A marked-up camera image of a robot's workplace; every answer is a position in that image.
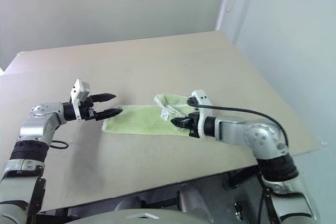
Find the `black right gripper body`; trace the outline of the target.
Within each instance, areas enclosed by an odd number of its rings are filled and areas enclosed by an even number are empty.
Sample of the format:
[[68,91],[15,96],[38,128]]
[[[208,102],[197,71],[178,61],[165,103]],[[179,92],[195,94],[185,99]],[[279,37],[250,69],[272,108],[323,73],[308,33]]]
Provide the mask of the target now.
[[200,138],[198,133],[199,112],[193,112],[188,115],[190,120],[189,136],[194,138]]

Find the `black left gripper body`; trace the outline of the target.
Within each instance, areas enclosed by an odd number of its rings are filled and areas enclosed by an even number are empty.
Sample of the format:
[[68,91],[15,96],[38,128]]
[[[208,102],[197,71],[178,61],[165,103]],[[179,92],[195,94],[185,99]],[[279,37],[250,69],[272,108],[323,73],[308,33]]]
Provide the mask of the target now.
[[78,108],[81,120],[88,121],[95,118],[95,111],[93,109],[93,101],[91,97],[87,97],[84,101],[80,101]]

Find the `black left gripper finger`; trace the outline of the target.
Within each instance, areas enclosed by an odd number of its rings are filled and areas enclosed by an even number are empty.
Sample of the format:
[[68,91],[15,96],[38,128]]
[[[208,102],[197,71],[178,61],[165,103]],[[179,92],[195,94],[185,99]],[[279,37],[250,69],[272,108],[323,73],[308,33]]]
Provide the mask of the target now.
[[122,109],[107,109],[101,112],[96,112],[94,118],[96,121],[105,120],[117,116],[122,111]]
[[102,93],[102,94],[91,95],[90,99],[92,100],[92,103],[96,103],[96,102],[106,102],[106,101],[114,99],[115,97],[116,96],[111,93]]

